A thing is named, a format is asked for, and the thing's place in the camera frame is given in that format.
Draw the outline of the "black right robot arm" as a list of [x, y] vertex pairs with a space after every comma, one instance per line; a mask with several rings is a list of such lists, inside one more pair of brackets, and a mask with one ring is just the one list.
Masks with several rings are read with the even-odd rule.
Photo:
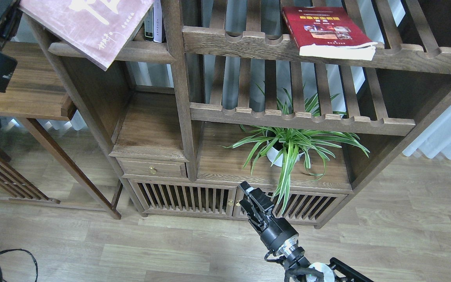
[[273, 214], [274, 203], [261, 191], [248, 182], [239, 184], [246, 195], [239, 204], [247, 213], [249, 223], [258, 233], [268, 252], [264, 259], [281, 264], [285, 270], [284, 281], [288, 282], [370, 282], [342, 261], [331, 258], [329, 264], [311, 263], [304, 256], [304, 248], [298, 245], [298, 232], [283, 218]]

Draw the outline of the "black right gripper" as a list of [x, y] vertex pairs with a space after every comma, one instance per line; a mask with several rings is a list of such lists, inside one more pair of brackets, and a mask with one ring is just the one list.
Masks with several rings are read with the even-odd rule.
[[240, 188], [246, 195], [245, 199], [240, 200], [240, 205], [268, 250], [264, 260], [298, 262], [299, 233], [296, 229], [285, 218], [274, 216], [274, 203], [261, 189], [253, 188], [247, 181], [241, 182]]

